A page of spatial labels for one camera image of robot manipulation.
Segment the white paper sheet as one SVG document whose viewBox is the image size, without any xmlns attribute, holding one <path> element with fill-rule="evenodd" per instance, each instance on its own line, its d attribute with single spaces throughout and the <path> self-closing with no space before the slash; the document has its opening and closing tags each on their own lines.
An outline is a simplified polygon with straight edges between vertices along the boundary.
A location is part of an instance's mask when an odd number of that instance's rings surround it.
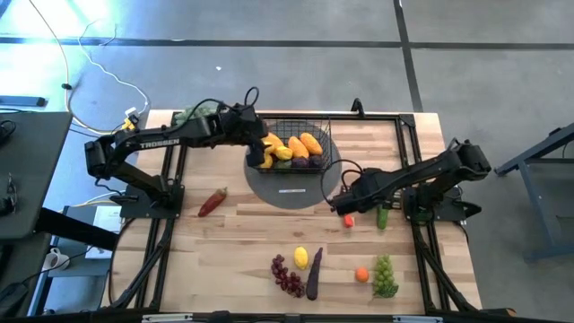
<svg viewBox="0 0 574 323">
<path fill-rule="evenodd" d="M 120 206 L 101 205 L 95 210 L 93 225 L 101 229 L 119 233 L 121 229 Z M 86 259 L 110 259 L 110 250 L 91 247 L 85 255 Z"/>
</svg>

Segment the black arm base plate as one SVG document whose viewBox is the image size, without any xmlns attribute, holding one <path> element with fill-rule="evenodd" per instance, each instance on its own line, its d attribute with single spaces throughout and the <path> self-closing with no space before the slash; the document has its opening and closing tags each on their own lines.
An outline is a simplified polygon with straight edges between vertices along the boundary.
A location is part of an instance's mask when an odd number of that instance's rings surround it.
<svg viewBox="0 0 574 323">
<path fill-rule="evenodd" d="M 185 187 L 172 185 L 166 192 L 151 191 L 128 185 L 129 199 L 121 204 L 123 218 L 175 219 L 179 217 L 185 194 Z"/>
<path fill-rule="evenodd" d="M 479 205 L 464 201 L 462 195 L 462 188 L 454 186 L 437 203 L 421 206 L 417 189 L 410 187 L 403 189 L 400 205 L 405 218 L 412 223 L 420 225 L 433 221 L 460 223 L 482 211 Z"/>
</svg>

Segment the black power strip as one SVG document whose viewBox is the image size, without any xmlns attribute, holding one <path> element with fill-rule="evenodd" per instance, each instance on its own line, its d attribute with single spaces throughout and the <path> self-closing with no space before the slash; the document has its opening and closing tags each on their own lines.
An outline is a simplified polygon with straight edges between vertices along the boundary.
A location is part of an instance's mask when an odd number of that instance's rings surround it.
<svg viewBox="0 0 574 323">
<path fill-rule="evenodd" d="M 17 107 L 44 107 L 47 100 L 43 97 L 0 95 L 0 105 Z"/>
</svg>

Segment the silver metal bracket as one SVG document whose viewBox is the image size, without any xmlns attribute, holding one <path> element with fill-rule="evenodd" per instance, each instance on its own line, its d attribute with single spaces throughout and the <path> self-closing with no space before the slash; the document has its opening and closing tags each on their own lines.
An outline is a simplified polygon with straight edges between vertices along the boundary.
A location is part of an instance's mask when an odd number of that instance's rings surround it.
<svg viewBox="0 0 574 323">
<path fill-rule="evenodd" d="M 168 313 L 143 315 L 141 323 L 187 323 L 192 321 L 192 314 Z"/>
<path fill-rule="evenodd" d="M 393 323 L 444 323 L 441 317 L 430 317 L 430 316 L 393 316 Z"/>
</svg>

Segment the black desk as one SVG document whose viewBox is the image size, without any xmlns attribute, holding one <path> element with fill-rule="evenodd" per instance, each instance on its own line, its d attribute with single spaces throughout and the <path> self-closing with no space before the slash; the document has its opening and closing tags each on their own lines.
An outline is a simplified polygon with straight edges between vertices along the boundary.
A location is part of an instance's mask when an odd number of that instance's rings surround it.
<svg viewBox="0 0 574 323">
<path fill-rule="evenodd" d="M 0 199 L 16 188 L 15 210 L 0 216 L 0 240 L 18 240 L 36 226 L 71 123 L 67 112 L 0 114 L 6 128 L 15 127 L 0 144 Z"/>
</svg>

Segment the black desk leg bar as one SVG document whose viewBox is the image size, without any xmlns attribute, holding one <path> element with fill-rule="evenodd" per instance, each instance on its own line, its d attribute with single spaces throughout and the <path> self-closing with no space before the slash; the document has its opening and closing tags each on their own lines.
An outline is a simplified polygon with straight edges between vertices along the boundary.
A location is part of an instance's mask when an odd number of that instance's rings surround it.
<svg viewBox="0 0 574 323">
<path fill-rule="evenodd" d="M 105 250 L 113 250 L 119 239 L 118 235 L 112 231 L 81 222 L 44 207 L 39 212 L 34 230 Z"/>
</svg>

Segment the round grey placemat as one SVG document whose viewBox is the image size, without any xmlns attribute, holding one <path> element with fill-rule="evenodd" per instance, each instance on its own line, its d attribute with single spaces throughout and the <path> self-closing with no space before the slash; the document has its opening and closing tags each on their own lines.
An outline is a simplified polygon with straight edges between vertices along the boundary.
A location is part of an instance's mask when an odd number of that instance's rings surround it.
<svg viewBox="0 0 574 323">
<path fill-rule="evenodd" d="M 257 197 L 264 202 L 285 209 L 301 209 L 324 201 L 339 185 L 342 164 L 335 144 L 333 160 L 319 174 L 260 173 L 245 166 L 247 183 Z M 279 194 L 280 189 L 305 188 L 305 193 Z"/>
</svg>

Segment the white mug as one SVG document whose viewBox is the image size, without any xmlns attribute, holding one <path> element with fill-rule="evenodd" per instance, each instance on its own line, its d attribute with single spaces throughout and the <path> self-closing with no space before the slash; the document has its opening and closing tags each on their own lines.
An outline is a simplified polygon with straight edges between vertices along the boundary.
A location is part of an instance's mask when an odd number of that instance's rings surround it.
<svg viewBox="0 0 574 323">
<path fill-rule="evenodd" d="M 50 271 L 65 270 L 69 264 L 69 260 L 70 257 L 63 254 L 59 248 L 52 248 L 45 256 L 42 269 Z"/>
</svg>

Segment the purple eggplant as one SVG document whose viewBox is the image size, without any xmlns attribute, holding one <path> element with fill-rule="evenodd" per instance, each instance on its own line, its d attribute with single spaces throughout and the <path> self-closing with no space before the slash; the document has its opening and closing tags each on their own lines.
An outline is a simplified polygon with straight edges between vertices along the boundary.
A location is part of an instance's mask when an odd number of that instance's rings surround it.
<svg viewBox="0 0 574 323">
<path fill-rule="evenodd" d="M 314 301 L 318 296 L 318 280 L 319 280 L 319 271 L 321 267 L 322 255 L 323 255 L 323 249 L 319 248 L 313 258 L 313 263 L 309 271 L 309 277 L 306 287 L 306 296 L 310 301 Z"/>
</svg>

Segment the blue grey metal table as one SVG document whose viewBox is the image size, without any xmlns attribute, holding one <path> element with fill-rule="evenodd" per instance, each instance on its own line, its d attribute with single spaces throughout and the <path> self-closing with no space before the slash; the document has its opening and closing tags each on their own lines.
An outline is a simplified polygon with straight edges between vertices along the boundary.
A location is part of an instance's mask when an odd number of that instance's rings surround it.
<svg viewBox="0 0 574 323">
<path fill-rule="evenodd" d="M 520 173 L 530 204 L 540 219 L 544 245 L 524 255 L 526 262 L 574 255 L 574 157 L 552 154 L 574 148 L 574 122 L 554 129 L 543 141 L 495 169 L 502 177 Z"/>
</svg>

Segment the red chili pepper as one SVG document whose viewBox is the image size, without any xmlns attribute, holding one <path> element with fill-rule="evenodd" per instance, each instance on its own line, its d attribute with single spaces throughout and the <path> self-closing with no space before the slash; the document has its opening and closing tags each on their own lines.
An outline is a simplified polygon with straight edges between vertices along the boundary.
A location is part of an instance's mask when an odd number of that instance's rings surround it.
<svg viewBox="0 0 574 323">
<path fill-rule="evenodd" d="M 227 188 L 219 188 L 202 204 L 197 214 L 198 217 L 206 217 L 217 208 L 227 197 Z"/>
</svg>

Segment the green grape bunch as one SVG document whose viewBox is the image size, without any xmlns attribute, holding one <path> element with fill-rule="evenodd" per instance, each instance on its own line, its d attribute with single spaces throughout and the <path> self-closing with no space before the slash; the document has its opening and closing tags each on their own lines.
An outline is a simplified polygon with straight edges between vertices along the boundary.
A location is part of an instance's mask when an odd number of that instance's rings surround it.
<svg viewBox="0 0 574 323">
<path fill-rule="evenodd" d="M 372 281 L 373 296 L 376 298 L 393 298 L 398 288 L 390 256 L 378 256 Z"/>
</svg>

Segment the red grape bunch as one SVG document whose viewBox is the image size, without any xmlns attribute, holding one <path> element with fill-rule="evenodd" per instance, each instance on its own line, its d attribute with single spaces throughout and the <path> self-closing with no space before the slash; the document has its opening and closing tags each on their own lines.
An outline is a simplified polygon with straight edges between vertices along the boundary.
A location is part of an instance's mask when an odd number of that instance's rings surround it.
<svg viewBox="0 0 574 323">
<path fill-rule="evenodd" d="M 270 266 L 274 276 L 274 282 L 290 296 L 302 298 L 306 295 L 306 286 L 300 276 L 289 270 L 283 265 L 285 258 L 282 255 L 276 255 Z"/>
</svg>

